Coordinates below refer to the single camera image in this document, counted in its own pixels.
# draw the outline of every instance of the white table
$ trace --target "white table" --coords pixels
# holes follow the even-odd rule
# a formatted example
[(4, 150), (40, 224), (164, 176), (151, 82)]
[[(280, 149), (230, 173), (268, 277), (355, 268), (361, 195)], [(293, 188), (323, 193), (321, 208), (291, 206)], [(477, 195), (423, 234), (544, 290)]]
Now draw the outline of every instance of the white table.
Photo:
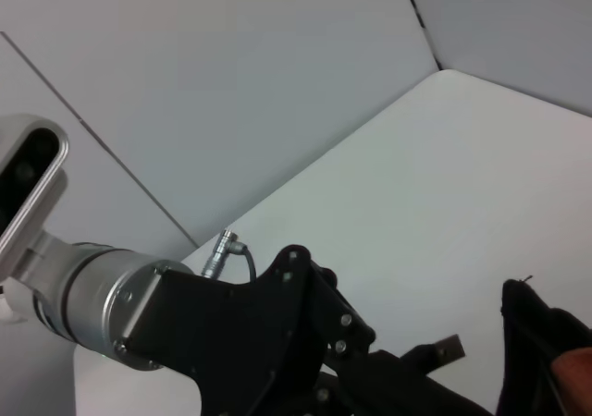
[[(442, 71), (232, 229), (259, 272), (284, 246), (308, 247), (375, 328), (376, 348), (402, 354), (458, 333), (467, 357), (432, 377), (494, 410), (504, 280), (533, 275), (544, 300), (592, 324), (591, 144), (588, 117)], [(213, 245), (187, 265), (199, 271)], [(230, 259), (223, 279), (247, 278)], [(80, 348), (75, 371), (80, 416), (199, 414), (195, 385), (176, 373)]]

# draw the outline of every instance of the gray wall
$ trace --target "gray wall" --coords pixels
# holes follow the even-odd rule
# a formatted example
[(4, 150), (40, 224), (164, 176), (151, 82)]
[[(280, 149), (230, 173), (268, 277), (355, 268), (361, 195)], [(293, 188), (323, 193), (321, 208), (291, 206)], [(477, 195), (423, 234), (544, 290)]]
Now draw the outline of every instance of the gray wall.
[(415, 0), (444, 67), (592, 115), (592, 0)]
[(198, 243), (436, 70), (409, 0), (22, 1), (10, 37)]

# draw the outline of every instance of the cable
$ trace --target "cable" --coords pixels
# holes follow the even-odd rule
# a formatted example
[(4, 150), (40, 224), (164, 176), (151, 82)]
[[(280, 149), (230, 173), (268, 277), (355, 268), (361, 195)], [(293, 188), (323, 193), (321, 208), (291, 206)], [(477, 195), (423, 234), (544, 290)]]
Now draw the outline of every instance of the cable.
[(247, 264), (249, 265), (249, 280), (250, 282), (254, 282), (257, 278), (257, 270), (255, 270), (255, 261), (253, 260), (253, 255), (246, 245), (242, 249), (242, 255), (247, 259)]

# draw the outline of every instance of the bolt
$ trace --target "bolt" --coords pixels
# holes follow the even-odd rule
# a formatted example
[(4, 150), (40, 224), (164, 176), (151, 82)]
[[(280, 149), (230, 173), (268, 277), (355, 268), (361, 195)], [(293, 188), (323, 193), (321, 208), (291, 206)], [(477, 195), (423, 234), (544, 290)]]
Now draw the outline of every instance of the bolt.
[(154, 267), (154, 274), (155, 275), (163, 275), (164, 273), (166, 273), (168, 270), (168, 266), (163, 265), (161, 263), (157, 263), (156, 266)]
[(345, 350), (347, 349), (348, 345), (345, 343), (345, 340), (338, 340), (335, 343), (335, 351), (338, 354), (342, 354), (345, 352)]
[(115, 347), (115, 350), (120, 353), (125, 353), (128, 350), (126, 343), (122, 339), (116, 340), (113, 346)]
[(129, 302), (131, 300), (132, 296), (133, 295), (129, 291), (126, 291), (125, 289), (122, 289), (121, 291), (119, 291), (119, 297), (125, 302)]
[(327, 402), (329, 400), (329, 390), (321, 388), (316, 392), (316, 400), (319, 402)]
[(350, 326), (352, 323), (352, 315), (351, 314), (343, 314), (341, 316), (341, 326)]

